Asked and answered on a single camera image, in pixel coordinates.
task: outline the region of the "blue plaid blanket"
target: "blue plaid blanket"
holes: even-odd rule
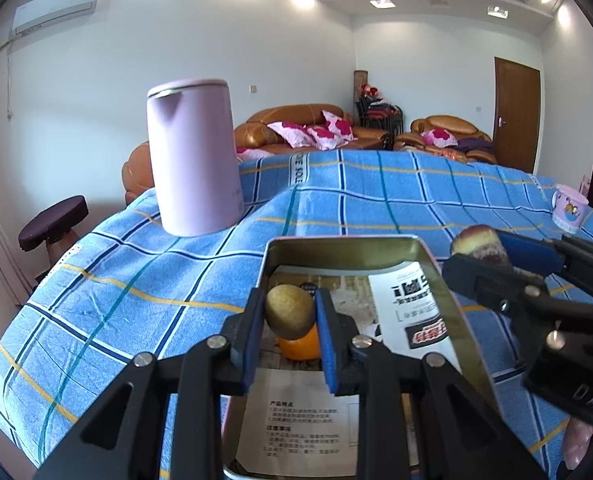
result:
[[[554,183],[499,166],[338,150],[246,162],[240,173],[245,212],[237,225],[198,238],[169,235],[150,190],[83,238],[7,329],[0,341],[0,428],[35,464],[132,356],[184,353],[240,312],[274,237],[414,234],[441,262],[472,224],[561,236],[551,221]],[[593,212],[580,236],[593,240]],[[559,297],[592,301],[561,279],[550,277],[548,285]],[[506,422],[553,476],[567,415],[521,386],[508,323],[459,301]],[[162,478],[169,477],[173,420]]]

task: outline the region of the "door frame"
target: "door frame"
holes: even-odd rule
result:
[[[532,173],[534,173],[535,168],[537,167],[537,163],[539,161],[539,145],[541,144],[541,107],[542,107],[542,93],[543,93],[543,74],[542,71],[538,68],[534,68],[533,66],[528,66],[523,63],[518,63],[516,61],[512,61],[510,59],[505,59],[504,57],[494,56],[494,129],[493,129],[493,145],[496,147],[497,133],[499,130],[499,61],[502,60],[504,62],[513,63],[515,65],[527,66],[528,68],[532,68],[539,72],[539,106],[537,107],[538,115],[537,115],[537,150],[535,152],[535,162],[532,166]]]

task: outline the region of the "air conditioner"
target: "air conditioner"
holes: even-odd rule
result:
[[[32,0],[14,13],[10,37],[18,38],[46,25],[91,14],[96,4],[97,0]]]

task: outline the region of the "metal screw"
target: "metal screw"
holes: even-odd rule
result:
[[[524,292],[531,298],[538,298],[541,295],[541,289],[534,285],[527,285]]]
[[[446,358],[441,354],[437,354],[436,352],[430,352],[428,355],[426,355],[425,361],[432,368],[441,368],[446,363]]]
[[[142,368],[150,365],[154,361],[154,356],[150,352],[141,352],[140,354],[136,354],[132,361],[134,362],[134,366]]]
[[[552,350],[560,350],[565,346],[565,337],[558,330],[552,330],[545,338],[545,343]]]
[[[372,338],[369,335],[355,335],[352,338],[352,344],[356,348],[368,348],[370,345],[372,345]]]
[[[217,350],[219,348],[223,348],[227,343],[227,339],[222,335],[213,335],[208,337],[208,346],[212,350]]]

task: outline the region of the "wooden door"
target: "wooden door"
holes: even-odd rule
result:
[[[496,112],[494,152],[501,166],[532,173],[541,122],[541,73],[494,58]]]

